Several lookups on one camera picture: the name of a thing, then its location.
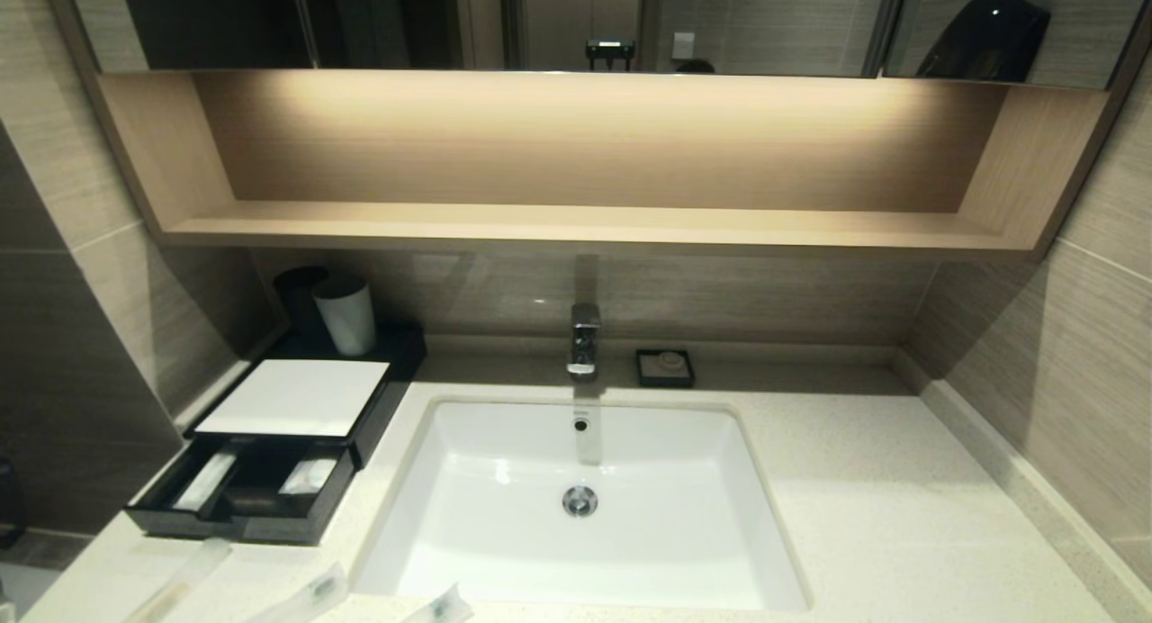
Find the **black cylindrical cup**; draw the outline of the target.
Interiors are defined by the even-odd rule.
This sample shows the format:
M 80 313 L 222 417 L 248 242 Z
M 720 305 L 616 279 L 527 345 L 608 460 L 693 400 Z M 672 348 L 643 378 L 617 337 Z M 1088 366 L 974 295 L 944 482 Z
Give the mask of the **black cylindrical cup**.
M 329 271 L 324 266 L 297 266 L 273 279 L 276 298 L 283 304 L 291 332 L 316 347 L 328 344 L 329 333 L 312 291 L 328 278 Z

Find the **black amenity box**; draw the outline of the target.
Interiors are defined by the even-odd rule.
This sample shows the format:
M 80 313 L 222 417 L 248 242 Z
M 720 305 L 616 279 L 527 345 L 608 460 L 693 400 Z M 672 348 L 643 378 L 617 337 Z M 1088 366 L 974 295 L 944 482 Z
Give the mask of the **black amenity box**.
M 417 325 L 382 325 L 359 357 L 289 333 L 197 415 L 185 436 L 332 442 L 364 468 L 427 354 Z

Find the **small clear toiletry packet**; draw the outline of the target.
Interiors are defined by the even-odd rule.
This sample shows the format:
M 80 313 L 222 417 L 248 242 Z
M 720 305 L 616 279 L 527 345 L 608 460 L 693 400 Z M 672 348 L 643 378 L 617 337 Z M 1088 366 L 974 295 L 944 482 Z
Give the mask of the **small clear toiletry packet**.
M 429 603 L 411 611 L 400 623 L 468 623 L 473 618 L 473 606 L 458 591 L 458 583 Z
M 259 611 L 247 623 L 310 623 L 341 605 L 348 594 L 348 575 L 341 563 L 334 563 L 294 595 Z

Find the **small white wrapped packet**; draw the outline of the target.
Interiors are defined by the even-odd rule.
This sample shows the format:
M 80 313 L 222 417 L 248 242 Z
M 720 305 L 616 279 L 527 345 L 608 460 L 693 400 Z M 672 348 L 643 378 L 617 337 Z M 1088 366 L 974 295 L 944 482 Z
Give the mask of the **small white wrapped packet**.
M 328 483 L 335 468 L 338 468 L 335 458 L 301 459 L 287 474 L 276 494 L 288 496 L 318 494 Z

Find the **glossy black dome object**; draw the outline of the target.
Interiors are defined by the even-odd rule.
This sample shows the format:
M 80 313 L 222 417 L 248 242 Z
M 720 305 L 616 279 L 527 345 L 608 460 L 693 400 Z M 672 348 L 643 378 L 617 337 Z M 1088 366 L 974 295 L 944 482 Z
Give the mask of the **glossy black dome object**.
M 971 0 L 948 23 L 917 77 L 1025 83 L 1049 14 L 1028 0 Z

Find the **chrome faucet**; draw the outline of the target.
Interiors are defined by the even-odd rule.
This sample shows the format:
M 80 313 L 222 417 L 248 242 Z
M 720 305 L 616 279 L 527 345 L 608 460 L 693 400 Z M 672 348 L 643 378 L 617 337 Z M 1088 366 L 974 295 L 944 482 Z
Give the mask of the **chrome faucet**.
M 571 347 L 567 373 L 575 382 L 592 382 L 599 373 L 597 354 L 602 319 L 594 303 L 579 302 L 571 307 Z

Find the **white sink basin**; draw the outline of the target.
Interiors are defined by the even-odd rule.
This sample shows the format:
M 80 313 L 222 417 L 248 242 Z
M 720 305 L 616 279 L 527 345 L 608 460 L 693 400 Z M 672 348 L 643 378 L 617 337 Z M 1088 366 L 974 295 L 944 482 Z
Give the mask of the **white sink basin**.
M 573 486 L 599 507 L 564 512 Z M 432 407 L 355 590 L 475 600 L 806 611 L 811 600 L 728 410 Z

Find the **grey plastic cup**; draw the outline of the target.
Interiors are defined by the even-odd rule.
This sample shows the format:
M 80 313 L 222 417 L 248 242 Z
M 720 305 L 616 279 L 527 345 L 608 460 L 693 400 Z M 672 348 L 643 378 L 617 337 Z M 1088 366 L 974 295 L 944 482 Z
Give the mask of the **grey plastic cup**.
M 357 275 L 329 275 L 317 283 L 312 298 L 338 352 L 370 354 L 377 345 L 377 322 L 370 287 Z

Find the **light wooden wall shelf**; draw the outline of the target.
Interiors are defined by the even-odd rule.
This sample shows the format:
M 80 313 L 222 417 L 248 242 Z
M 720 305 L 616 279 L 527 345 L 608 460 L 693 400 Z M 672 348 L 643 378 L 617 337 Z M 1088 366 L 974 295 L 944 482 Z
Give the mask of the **light wooden wall shelf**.
M 169 245 L 1037 259 L 1119 90 L 575 73 L 97 75 Z

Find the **black soap dish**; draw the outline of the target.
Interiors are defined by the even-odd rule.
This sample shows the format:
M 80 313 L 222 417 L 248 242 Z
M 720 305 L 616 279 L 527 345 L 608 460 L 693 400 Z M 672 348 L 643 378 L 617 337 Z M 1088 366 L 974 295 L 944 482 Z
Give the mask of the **black soap dish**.
M 689 354 L 687 351 L 682 351 L 682 349 L 670 349 L 670 351 L 683 354 L 683 356 L 688 362 L 687 372 L 682 374 L 670 374 L 664 372 L 664 370 L 659 369 L 657 364 L 657 356 L 662 351 L 666 351 L 666 349 L 638 349 L 638 351 L 636 352 L 638 383 L 641 386 L 647 386 L 647 388 L 673 388 L 673 389 L 694 388 L 696 383 L 696 377 Z

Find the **black amenity box drawer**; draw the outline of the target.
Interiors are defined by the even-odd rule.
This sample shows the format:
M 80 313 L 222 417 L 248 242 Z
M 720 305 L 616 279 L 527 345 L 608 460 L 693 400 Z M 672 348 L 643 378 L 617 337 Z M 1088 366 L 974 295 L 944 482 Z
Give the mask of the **black amenity box drawer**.
M 238 457 L 209 504 L 198 512 L 173 510 L 173 501 L 206 459 L 223 450 L 238 453 Z M 317 457 L 338 459 L 338 468 L 318 494 L 276 494 L 301 459 Z M 198 436 L 126 507 L 126 512 L 141 531 L 152 537 L 217 537 L 243 544 L 316 546 L 357 470 L 351 451 L 338 443 Z

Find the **mirror cabinet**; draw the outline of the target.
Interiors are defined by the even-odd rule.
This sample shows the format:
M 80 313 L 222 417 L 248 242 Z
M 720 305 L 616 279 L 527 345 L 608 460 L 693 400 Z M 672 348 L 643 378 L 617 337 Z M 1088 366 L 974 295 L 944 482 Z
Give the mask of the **mirror cabinet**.
M 917 77 L 971 0 L 71 0 L 103 73 L 418 69 Z M 1152 0 L 1049 12 L 1024 85 L 1102 90 Z

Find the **long white wrapped packet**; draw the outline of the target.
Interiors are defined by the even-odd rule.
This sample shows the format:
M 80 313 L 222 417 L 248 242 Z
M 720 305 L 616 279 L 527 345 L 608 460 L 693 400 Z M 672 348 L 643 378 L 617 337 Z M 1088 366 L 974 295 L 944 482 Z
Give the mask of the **long white wrapped packet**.
M 198 512 L 204 509 L 212 495 L 221 487 L 226 476 L 234 466 L 236 457 L 238 457 L 238 453 L 232 450 L 212 455 L 194 476 L 194 479 L 185 485 L 184 491 L 180 492 L 170 508 L 185 512 Z

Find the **long clear toothbrush packet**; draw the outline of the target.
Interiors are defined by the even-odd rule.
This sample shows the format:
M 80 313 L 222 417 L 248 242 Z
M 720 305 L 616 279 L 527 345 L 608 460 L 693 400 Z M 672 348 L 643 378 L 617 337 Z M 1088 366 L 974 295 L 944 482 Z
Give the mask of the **long clear toothbrush packet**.
M 230 556 L 233 545 L 225 538 L 207 538 L 168 582 L 141 603 L 123 623 L 164 623 L 202 582 Z

